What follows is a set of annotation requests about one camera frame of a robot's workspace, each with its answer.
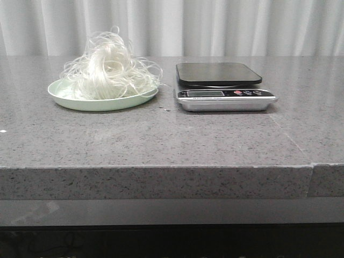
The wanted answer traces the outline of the white pleated curtain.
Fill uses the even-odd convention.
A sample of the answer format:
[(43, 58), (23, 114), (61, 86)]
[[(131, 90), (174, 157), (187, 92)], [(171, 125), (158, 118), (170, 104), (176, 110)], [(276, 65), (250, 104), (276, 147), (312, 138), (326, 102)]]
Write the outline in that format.
[(2, 55), (80, 55), (115, 29), (139, 56), (342, 56), (343, 1), (1, 1)]

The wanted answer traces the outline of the white vermicelli noodle bundle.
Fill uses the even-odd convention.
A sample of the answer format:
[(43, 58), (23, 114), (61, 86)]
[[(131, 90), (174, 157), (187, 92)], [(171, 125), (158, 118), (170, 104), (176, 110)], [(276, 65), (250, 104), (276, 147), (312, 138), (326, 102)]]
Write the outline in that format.
[(115, 31), (94, 32), (80, 57), (65, 63), (60, 74), (62, 96), (75, 100), (105, 100), (151, 96), (161, 85), (162, 68), (144, 57), (135, 57)]

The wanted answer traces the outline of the silver black kitchen scale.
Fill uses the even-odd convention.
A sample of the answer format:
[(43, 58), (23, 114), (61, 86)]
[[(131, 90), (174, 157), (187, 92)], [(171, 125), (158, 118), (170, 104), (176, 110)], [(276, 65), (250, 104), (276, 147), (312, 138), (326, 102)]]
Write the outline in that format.
[(179, 63), (176, 75), (176, 100), (186, 111), (264, 111), (278, 100), (256, 87), (262, 77), (242, 63)]

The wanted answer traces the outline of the light green round plate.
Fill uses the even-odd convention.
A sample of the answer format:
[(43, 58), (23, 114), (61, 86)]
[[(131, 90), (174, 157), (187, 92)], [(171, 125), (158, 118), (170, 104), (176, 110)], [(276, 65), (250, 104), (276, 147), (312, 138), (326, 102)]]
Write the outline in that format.
[(48, 93), (52, 96), (55, 103), (72, 110), (77, 111), (115, 111), (126, 108), (131, 108), (143, 104), (151, 100), (159, 90), (152, 89), (141, 95), (134, 95), (129, 97), (122, 97), (116, 99), (76, 99), (72, 98), (72, 86), (70, 82), (65, 80), (57, 80), (51, 83), (48, 88)]

